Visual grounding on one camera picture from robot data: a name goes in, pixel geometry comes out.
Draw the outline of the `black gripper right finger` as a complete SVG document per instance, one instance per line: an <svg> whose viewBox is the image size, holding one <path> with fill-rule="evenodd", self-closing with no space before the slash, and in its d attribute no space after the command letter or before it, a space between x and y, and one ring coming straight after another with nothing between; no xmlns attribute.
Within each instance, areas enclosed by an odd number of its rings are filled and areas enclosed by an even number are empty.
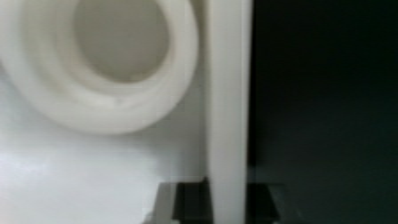
<svg viewBox="0 0 398 224"><path fill-rule="evenodd" d="M248 224L299 224L299 212L285 185L251 183L248 190Z"/></svg>

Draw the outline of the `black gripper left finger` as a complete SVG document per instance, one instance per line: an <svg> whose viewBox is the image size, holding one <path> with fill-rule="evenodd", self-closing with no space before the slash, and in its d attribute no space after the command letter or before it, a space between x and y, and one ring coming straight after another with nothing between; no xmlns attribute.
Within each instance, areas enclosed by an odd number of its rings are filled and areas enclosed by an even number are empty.
<svg viewBox="0 0 398 224"><path fill-rule="evenodd" d="M144 224L214 224L210 183L164 182Z"/></svg>

